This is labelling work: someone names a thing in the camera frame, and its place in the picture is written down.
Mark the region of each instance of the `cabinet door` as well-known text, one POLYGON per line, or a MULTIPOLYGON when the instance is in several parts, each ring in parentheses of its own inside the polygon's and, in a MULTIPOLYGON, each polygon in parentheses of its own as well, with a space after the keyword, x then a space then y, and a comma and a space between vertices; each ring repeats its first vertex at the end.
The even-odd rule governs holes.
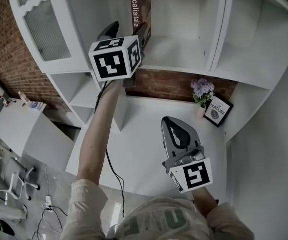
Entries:
POLYGON ((69 0, 9 0, 21 35, 43 73, 91 69, 69 0))

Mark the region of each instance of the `white chair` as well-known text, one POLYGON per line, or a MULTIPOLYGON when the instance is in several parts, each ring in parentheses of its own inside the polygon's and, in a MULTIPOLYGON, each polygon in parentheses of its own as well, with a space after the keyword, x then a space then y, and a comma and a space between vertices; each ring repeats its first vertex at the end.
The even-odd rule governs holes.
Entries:
POLYGON ((22 166, 18 161, 11 157, 7 163, 4 177, 0 175, 0 192, 2 191, 10 193, 17 200, 20 199, 21 193, 24 191, 26 198, 31 200, 31 197, 27 193, 27 185, 30 185, 37 190, 40 189, 39 185, 34 184, 28 180, 30 173, 33 171, 36 171, 34 167, 32 167, 30 170, 26 170, 24 166, 22 166), (19 194, 17 195, 15 190, 18 180, 21 186, 19 194))

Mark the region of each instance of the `flower pot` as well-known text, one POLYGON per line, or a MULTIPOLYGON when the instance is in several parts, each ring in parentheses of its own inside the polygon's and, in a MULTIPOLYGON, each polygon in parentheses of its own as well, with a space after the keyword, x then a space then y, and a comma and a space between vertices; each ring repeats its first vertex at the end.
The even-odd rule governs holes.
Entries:
POLYGON ((196 111, 196 118, 202 119, 204 117, 205 112, 206 112, 206 106, 201 107, 200 105, 198 105, 197 111, 196 111))

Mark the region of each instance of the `white table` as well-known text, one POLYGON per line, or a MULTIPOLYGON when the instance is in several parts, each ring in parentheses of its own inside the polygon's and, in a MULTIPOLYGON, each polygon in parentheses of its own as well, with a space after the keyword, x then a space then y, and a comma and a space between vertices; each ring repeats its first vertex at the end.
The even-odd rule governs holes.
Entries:
POLYGON ((20 99, 9 100, 0 112, 0 139, 18 156, 26 153, 65 170, 74 143, 43 114, 46 105, 33 110, 20 99))
MULTIPOLYGON (((117 174, 125 180, 125 191, 147 196, 182 197, 165 172, 167 159, 161 134, 161 119, 178 118, 197 130, 205 156, 210 158, 214 183, 207 189, 219 199, 226 199, 226 145, 221 128, 205 118, 196 119, 196 104, 151 98, 129 98, 124 128, 112 133, 108 153, 117 174)), ((79 152, 88 126, 81 129, 66 171, 77 175, 79 152)), ((100 177, 101 185, 120 189, 107 159, 100 177)))

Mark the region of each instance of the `brick wall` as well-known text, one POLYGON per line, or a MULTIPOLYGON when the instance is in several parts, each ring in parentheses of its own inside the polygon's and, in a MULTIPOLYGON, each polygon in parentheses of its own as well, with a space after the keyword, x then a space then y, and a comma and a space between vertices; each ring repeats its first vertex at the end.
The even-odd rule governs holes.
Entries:
POLYGON ((8 0, 0 0, 0 81, 15 98, 21 90, 31 100, 69 110, 30 55, 8 0))
POLYGON ((194 102, 190 87, 192 80, 205 78, 215 85, 215 92, 229 100, 237 82, 217 77, 167 71, 138 69, 136 87, 126 88, 127 95, 194 102))

